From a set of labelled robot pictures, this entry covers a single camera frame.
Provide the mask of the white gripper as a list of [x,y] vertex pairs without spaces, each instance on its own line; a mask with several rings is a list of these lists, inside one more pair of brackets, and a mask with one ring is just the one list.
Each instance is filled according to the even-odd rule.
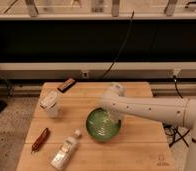
[[123,115],[115,110],[107,110],[107,115],[111,125],[120,128],[122,125]]

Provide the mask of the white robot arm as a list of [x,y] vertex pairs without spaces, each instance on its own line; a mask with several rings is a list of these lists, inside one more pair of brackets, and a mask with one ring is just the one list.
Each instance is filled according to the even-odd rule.
[[191,142],[184,171],[196,171],[196,99],[126,97],[119,83],[109,86],[99,100],[113,121],[123,114],[185,127],[191,131]]

